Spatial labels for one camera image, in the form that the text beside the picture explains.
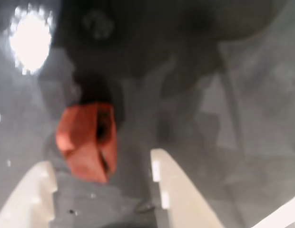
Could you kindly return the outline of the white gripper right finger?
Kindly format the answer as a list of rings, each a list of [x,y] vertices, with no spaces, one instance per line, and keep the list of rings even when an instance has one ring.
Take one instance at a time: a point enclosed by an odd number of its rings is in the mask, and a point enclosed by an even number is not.
[[[164,149],[150,151],[153,182],[171,228],[222,228],[223,224],[179,164]]]

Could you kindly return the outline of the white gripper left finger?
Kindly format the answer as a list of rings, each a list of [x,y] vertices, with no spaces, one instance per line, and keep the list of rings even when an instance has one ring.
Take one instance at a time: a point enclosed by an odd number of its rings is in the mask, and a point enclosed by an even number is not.
[[[58,190],[52,164],[35,164],[19,181],[0,210],[0,228],[48,228],[55,218]]]

